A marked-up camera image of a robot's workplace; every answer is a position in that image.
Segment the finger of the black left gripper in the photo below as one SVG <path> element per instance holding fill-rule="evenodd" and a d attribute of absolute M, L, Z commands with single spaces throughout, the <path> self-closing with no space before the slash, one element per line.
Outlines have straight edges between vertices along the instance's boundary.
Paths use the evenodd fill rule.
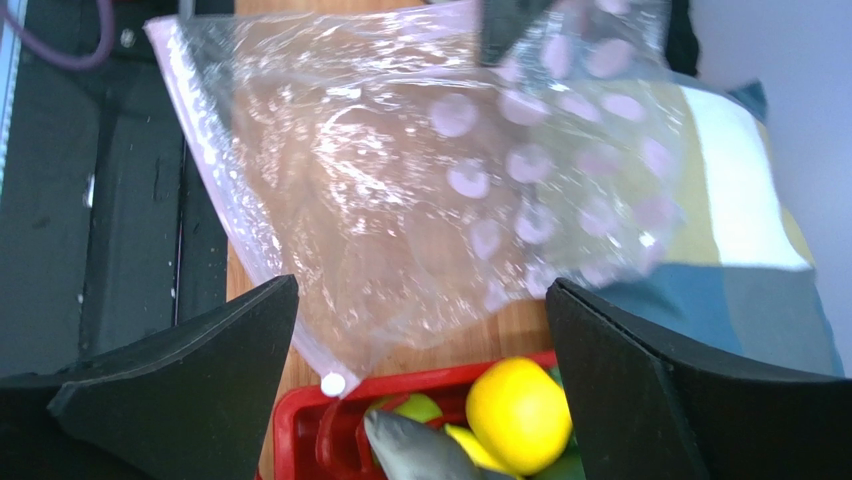
<path fill-rule="evenodd" d="M 553 4 L 553 0 L 480 1 L 478 63 L 497 66 L 525 31 Z"/>

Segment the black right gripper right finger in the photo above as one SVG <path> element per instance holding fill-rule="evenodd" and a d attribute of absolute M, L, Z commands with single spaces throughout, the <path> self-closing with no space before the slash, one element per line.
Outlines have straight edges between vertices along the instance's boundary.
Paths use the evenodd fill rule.
<path fill-rule="evenodd" d="M 847 479 L 851 383 L 738 356 L 565 279 L 549 328 L 590 479 Z"/>

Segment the clear zip top bag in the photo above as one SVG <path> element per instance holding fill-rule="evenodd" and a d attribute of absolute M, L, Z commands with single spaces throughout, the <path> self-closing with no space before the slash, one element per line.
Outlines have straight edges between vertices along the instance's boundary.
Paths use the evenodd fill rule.
<path fill-rule="evenodd" d="M 329 397 L 558 278 L 647 275 L 681 220 L 668 1 L 553 1 L 494 67 L 480 1 L 145 31 L 256 283 L 293 275 Z"/>

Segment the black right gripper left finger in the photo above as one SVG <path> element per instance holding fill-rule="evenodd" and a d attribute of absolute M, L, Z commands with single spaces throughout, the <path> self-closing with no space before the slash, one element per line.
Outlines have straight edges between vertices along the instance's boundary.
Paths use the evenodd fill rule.
<path fill-rule="evenodd" d="M 1 382 L 5 479 L 251 479 L 299 304 L 291 275 L 50 375 Z"/>

